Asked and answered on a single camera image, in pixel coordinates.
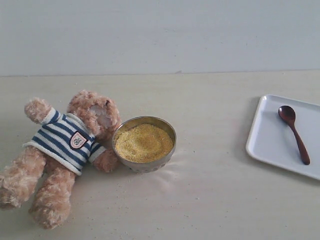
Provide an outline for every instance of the teddy bear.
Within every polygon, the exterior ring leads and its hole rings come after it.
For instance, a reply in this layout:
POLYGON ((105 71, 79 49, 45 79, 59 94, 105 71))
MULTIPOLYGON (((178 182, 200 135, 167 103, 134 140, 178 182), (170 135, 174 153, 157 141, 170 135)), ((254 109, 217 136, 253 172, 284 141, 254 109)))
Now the teddy bear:
POLYGON ((114 151, 103 142, 120 126, 120 114, 112 99, 87 90, 73 96, 65 114, 39 98, 24 112, 41 128, 0 173, 0 209, 19 208, 46 174, 28 212, 40 227, 54 229, 68 218, 72 188, 87 163, 106 173, 117 167, 114 151))

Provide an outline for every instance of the bowl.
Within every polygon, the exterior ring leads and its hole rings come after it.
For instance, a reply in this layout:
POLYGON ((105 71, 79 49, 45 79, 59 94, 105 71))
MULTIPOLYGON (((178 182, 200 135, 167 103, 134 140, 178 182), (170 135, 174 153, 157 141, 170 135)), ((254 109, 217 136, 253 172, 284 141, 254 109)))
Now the bowl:
POLYGON ((164 167, 166 163, 171 159, 171 156, 174 154, 176 150, 176 138, 177 136, 176 136, 175 129, 165 120, 155 116, 139 116, 139 117, 135 117, 125 121, 122 125, 120 125, 115 130, 112 137, 112 148, 117 158, 119 159, 119 161, 123 163, 125 166, 127 166, 128 168, 130 168, 132 171, 137 173, 149 173, 164 167), (164 130, 170 136, 173 142, 173 148, 171 149, 171 151, 167 155, 165 155, 164 157, 158 160, 146 162, 146 163, 132 162, 121 157, 116 150, 116 142, 119 136, 123 132, 128 131, 129 129, 132 129, 140 124, 150 124, 164 130))

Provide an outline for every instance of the wooden spoon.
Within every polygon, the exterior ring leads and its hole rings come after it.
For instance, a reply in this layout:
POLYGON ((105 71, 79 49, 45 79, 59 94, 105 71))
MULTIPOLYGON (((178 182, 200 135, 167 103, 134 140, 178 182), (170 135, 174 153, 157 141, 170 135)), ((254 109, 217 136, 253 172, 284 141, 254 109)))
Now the wooden spoon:
POLYGON ((292 107, 284 105, 281 106, 278 110, 278 114, 280 116, 280 118, 291 128, 291 130, 293 131, 296 143, 298 145, 299 148, 299 152, 300 152, 300 156, 302 159, 302 162, 305 165, 309 165, 310 164, 310 158, 308 155, 308 152, 306 150, 306 147, 304 145, 304 143, 302 142, 296 127, 295 127, 295 121, 296 121, 296 113, 295 111, 292 109, 292 107))

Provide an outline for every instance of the white tray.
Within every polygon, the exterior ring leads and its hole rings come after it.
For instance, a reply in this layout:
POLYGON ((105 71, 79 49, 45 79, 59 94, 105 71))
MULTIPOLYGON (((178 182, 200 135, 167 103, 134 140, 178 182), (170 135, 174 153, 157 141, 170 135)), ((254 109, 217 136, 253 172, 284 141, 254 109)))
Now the white tray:
POLYGON ((254 159, 320 180, 320 106, 276 95, 260 98, 246 143, 254 159), (295 136, 280 119, 278 109, 291 106, 295 127, 308 151, 310 165, 301 161, 295 136))

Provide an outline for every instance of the striped shirt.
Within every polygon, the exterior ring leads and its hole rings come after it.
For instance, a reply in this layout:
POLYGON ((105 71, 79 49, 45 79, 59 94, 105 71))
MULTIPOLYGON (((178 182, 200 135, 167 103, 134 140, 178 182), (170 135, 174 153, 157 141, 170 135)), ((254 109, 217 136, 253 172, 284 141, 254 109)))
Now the striped shirt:
POLYGON ((52 107, 40 124, 41 129, 23 146, 39 149, 79 176, 88 161, 93 163, 105 151, 74 114, 61 114, 52 107))

